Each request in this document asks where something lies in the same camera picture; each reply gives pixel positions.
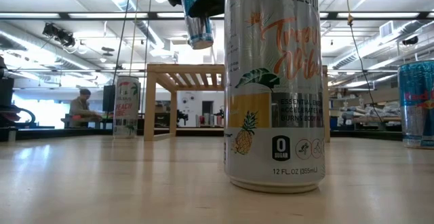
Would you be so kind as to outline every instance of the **man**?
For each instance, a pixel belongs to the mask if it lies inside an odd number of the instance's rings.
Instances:
[[[89,110],[89,102],[91,92],[88,89],[80,89],[80,96],[71,101],[69,115],[80,115],[81,117],[100,117],[95,111]],[[87,127],[87,122],[70,122],[70,127]]]

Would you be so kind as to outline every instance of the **wooden table surface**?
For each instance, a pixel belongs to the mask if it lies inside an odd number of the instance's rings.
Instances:
[[[434,223],[434,151],[332,138],[318,190],[240,189],[222,138],[0,144],[0,223]]]

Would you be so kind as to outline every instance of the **0 sugar logo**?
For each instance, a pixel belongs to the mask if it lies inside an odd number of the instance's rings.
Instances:
[[[290,138],[287,136],[273,137],[273,159],[283,162],[291,158]]]

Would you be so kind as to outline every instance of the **pineapple illustration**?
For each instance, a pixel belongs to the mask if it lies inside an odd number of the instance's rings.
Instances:
[[[241,131],[238,132],[237,137],[232,144],[232,150],[235,151],[235,153],[240,153],[242,155],[249,153],[250,147],[252,147],[253,143],[253,135],[255,135],[253,129],[256,129],[256,124],[258,123],[256,118],[257,113],[258,112],[250,113],[250,111],[247,111]]]

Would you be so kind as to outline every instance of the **aluminum can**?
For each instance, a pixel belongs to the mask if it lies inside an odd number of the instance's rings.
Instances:
[[[189,45],[194,50],[209,48],[214,44],[212,26],[209,18],[192,18],[189,11],[196,0],[181,0],[184,7],[185,23],[189,34]]]
[[[134,138],[137,135],[140,82],[137,77],[120,76],[116,82],[113,136]]]
[[[225,172],[300,193],[326,174],[318,0],[226,0]]]
[[[434,61],[401,65],[398,82],[404,146],[434,149]]]

